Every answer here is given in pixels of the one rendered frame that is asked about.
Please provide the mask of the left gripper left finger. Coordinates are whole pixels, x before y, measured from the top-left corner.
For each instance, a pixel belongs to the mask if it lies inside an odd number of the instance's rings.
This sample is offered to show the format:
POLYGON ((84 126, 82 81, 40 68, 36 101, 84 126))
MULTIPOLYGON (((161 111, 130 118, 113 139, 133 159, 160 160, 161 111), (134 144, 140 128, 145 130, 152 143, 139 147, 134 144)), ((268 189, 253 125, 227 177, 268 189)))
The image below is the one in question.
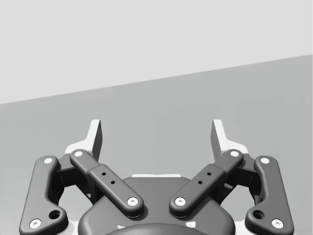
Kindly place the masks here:
POLYGON ((64 189, 76 185, 91 201, 92 210, 103 199, 123 216, 134 219, 144 213, 144 200, 107 165, 99 163, 102 147, 101 121, 91 121, 87 137, 69 145, 62 158, 40 157, 34 164, 19 233, 22 235, 105 235, 100 228, 103 216, 92 219, 84 214, 71 224, 65 209, 59 206, 64 189))

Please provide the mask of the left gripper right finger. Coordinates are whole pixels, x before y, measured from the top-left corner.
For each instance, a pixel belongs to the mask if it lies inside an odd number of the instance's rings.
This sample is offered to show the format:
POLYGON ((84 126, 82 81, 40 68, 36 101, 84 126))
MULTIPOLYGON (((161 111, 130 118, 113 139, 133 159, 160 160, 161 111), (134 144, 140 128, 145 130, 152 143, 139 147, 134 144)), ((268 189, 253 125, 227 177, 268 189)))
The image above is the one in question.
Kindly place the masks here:
POLYGON ((278 161, 270 156, 252 158, 247 148, 226 137, 223 123, 212 121, 214 163, 205 166, 169 201, 177 218, 190 215, 208 196, 221 203, 236 186, 244 186, 254 200, 244 219, 255 235, 291 235, 294 224, 278 161))

